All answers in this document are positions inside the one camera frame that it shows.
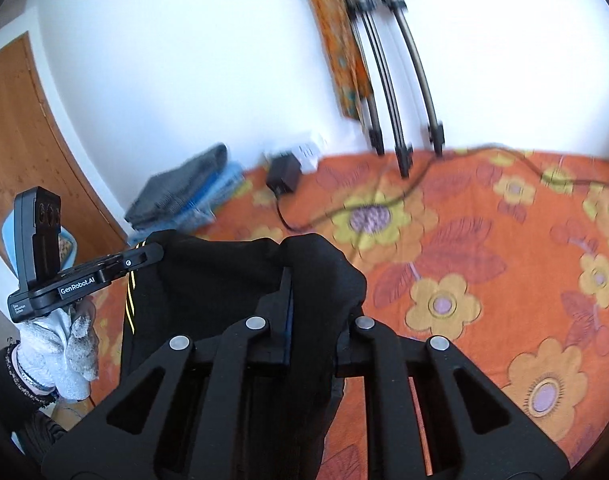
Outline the left black sleeve forearm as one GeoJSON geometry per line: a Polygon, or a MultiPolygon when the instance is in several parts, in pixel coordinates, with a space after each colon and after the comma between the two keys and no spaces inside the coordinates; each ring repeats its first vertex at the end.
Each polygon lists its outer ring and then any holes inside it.
{"type": "Polygon", "coordinates": [[[54,390],[36,393],[22,380],[13,360],[18,346],[14,342],[0,350],[0,453],[8,456],[22,451],[14,430],[57,400],[54,390]]]}

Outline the left gloved hand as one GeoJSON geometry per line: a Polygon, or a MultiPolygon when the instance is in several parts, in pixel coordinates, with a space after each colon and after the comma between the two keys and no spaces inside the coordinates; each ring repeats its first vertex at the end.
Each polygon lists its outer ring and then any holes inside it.
{"type": "Polygon", "coordinates": [[[98,378],[95,304],[84,298],[65,309],[18,325],[20,341],[12,363],[20,379],[41,396],[56,394],[78,402],[98,378]]]}

